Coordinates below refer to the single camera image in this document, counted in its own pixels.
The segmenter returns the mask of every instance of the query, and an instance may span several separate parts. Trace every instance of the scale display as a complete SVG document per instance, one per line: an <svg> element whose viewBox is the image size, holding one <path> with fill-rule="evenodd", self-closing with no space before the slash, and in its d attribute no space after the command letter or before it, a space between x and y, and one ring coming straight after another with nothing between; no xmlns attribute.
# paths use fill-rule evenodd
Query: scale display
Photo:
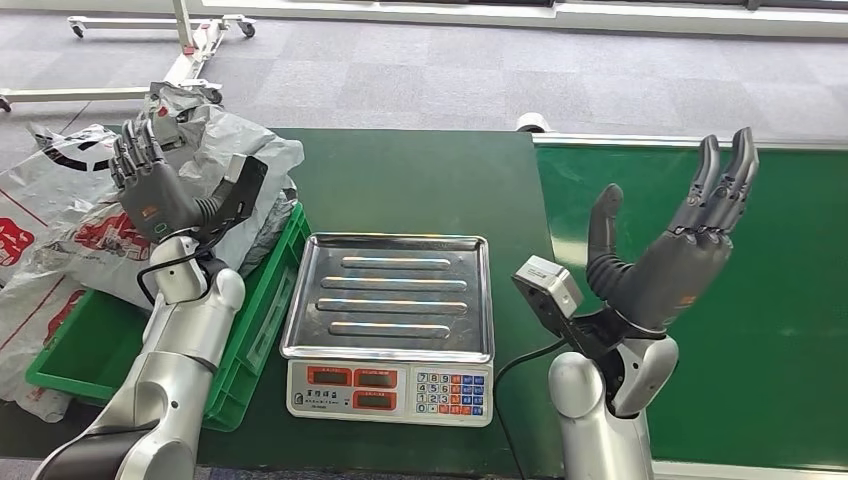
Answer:
<svg viewBox="0 0 848 480"><path fill-rule="evenodd" d="M286 406L298 417L483 427L489 365L289 361Z"/></svg>

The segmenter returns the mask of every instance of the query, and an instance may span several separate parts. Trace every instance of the robot finger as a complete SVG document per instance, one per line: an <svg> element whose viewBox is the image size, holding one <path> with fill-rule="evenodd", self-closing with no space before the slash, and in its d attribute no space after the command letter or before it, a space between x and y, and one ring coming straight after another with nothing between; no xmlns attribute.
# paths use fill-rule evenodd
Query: robot finger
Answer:
<svg viewBox="0 0 848 480"><path fill-rule="evenodd" d="M121 148L118 145L121 139L115 140L112 148L115 150L115 156L109 159L109 172L112 175L112 181L115 182L115 186L118 187L118 190L123 190L125 185L125 177L124 172L121 171L121 167L118 165L118 159L121 158Z"/></svg>
<svg viewBox="0 0 848 480"><path fill-rule="evenodd" d="M134 166L142 165L144 163L142 160L144 153L138 145L138 137L135 134L135 123L132 120L124 121L124 124L121 126L121 137L124 139L124 144L127 147L127 153L132 161L131 163Z"/></svg>
<svg viewBox="0 0 848 480"><path fill-rule="evenodd" d="M589 258L592 260L608 253L615 253L615 215L621 206L624 192L611 183L601 192L589 215Z"/></svg>
<svg viewBox="0 0 848 480"><path fill-rule="evenodd" d="M165 153L162 152L162 147L156 141L156 136L153 134L153 122L146 120L141 128L141 137L144 139L147 163L145 166L150 167L150 162L165 161Z"/></svg>
<svg viewBox="0 0 848 480"><path fill-rule="evenodd" d="M718 139L715 135L704 137L698 148L698 170L692 177L689 193L668 224L668 231L680 234L686 229L694 230L698 227L698 220L706 204L706 192L715 183L720 163Z"/></svg>
<svg viewBox="0 0 848 480"><path fill-rule="evenodd" d="M124 177L134 176L135 166L127 153L127 144L124 142L123 138L115 140L114 148L116 149L115 166L122 171Z"/></svg>
<svg viewBox="0 0 848 480"><path fill-rule="evenodd" d="M713 190L701 215L699 230L717 229L739 199L742 184L756 158L756 148L750 127L733 135L733 158L722 173L718 186Z"/></svg>
<svg viewBox="0 0 848 480"><path fill-rule="evenodd" d="M757 172L760 169L760 159L757 157L756 150L754 151L754 160L751 162L751 167L748 169L748 175L745 176L745 182L742 184L742 188L739 190L739 198L736 199L736 202L733 204L733 207L730 209L730 213L727 217L724 218L722 224L719 226L724 233L730 233L733 231L733 228L736 227L736 222L742 218L742 215L745 213L745 207L747 206L748 196L751 194L751 184L754 182L754 178L757 176Z"/></svg>

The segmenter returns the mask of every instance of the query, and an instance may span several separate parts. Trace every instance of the wheeled stand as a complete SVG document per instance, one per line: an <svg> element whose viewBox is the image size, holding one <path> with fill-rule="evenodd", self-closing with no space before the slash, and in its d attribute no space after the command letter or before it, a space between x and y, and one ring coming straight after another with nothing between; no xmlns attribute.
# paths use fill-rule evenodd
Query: wheeled stand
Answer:
<svg viewBox="0 0 848 480"><path fill-rule="evenodd" d="M165 74L164 81L183 87L198 88L214 103L222 100L220 84L208 83L199 79L203 65L215 55L224 34L230 27L238 25L242 33L251 38L256 34L255 20L244 15L224 15L213 19L190 19L186 11L185 0L174 0L174 19L139 18L89 18L68 17L71 30L80 38L88 29L176 29L180 40L180 55L171 69ZM144 98L149 87L121 88L59 88L39 90L12 90L0 88L0 109L12 111L12 104L18 102L70 102L87 100L130 100Z"/></svg>

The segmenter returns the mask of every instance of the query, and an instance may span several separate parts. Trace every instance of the scale weighing platform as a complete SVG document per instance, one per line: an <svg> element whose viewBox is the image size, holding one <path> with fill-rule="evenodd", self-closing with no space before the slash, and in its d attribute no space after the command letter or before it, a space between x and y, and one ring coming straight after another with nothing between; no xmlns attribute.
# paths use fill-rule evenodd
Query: scale weighing platform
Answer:
<svg viewBox="0 0 848 480"><path fill-rule="evenodd" d="M483 427L494 332L486 240L309 237L280 352L296 417Z"/></svg>

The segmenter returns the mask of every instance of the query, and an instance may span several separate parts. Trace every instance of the robotic hand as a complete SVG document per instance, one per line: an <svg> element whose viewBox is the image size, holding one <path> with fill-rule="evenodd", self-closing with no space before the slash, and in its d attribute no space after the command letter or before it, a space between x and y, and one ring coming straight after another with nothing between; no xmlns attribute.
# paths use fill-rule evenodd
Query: robotic hand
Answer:
<svg viewBox="0 0 848 480"><path fill-rule="evenodd" d="M611 184L601 193L590 214L586 266L589 287L604 301L598 312L574 316L583 296L559 265L534 256L513 275L545 328L573 348L548 373L566 478L654 478L644 410L677 365L666 329L730 256L729 235L759 167L751 129L736 132L732 160L717 179L719 159L716 137L704 138L688 195L636 263L615 252L622 191Z"/></svg>
<svg viewBox="0 0 848 480"><path fill-rule="evenodd" d="M212 248L250 216L267 166L235 157L209 198L188 197L164 162L151 125L123 126L110 162L134 225L159 243L151 266L159 294L141 353L94 422L48 456L33 480L190 480L206 397L244 301L244 282Z"/></svg>

